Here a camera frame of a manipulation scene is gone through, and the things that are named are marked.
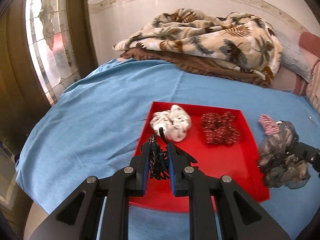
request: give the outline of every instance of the white scrunchie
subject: white scrunchie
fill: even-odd
[[[187,136],[191,118],[182,107],[173,105],[170,110],[154,113],[150,125],[158,136],[162,127],[166,138],[180,142]]]

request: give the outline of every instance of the black metal bracket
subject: black metal bracket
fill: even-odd
[[[167,144],[170,181],[175,196],[188,196],[190,240],[217,240],[211,196],[214,197],[223,240],[289,240],[288,234],[230,176],[206,176]],[[129,197],[145,194],[150,147],[133,157],[130,166],[113,176],[88,177],[33,232],[30,240],[95,240],[104,197],[101,240],[128,239]]]
[[[296,157],[299,157],[312,164],[313,168],[317,172],[320,172],[320,149],[300,142],[293,146],[293,153]]]

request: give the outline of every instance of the brown blanket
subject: brown blanket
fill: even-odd
[[[227,78],[230,80],[251,83],[260,87],[270,86],[269,82],[262,80],[256,73],[243,73],[236,70],[226,69],[224,64],[232,64],[225,60],[216,60],[208,57],[175,53],[171,51],[155,51],[141,48],[132,48],[121,54],[121,57],[136,60],[161,59],[177,65],[182,70],[205,76]]]

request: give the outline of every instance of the folded blanket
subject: folded blanket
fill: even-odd
[[[182,70],[193,74],[227,78],[230,80],[252,83],[260,87],[268,87],[270,85],[267,81],[262,80],[261,76],[257,73],[243,73],[227,69],[228,66],[234,63],[224,60],[141,48],[129,49],[121,54],[121,57],[126,59],[134,58],[136,60],[161,59],[174,63]]]
[[[116,51],[135,47],[231,61],[235,64],[230,69],[256,73],[269,84],[282,52],[272,26],[260,17],[248,13],[210,17],[193,9],[160,14],[113,46]]]

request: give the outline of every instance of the palm leaf pattern blanket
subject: palm leaf pattern blanket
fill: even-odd
[[[269,84],[279,69],[282,53],[271,24],[260,17],[249,13],[211,17],[184,8],[160,14],[113,49],[125,51],[136,47],[233,62],[221,66],[257,73]]]

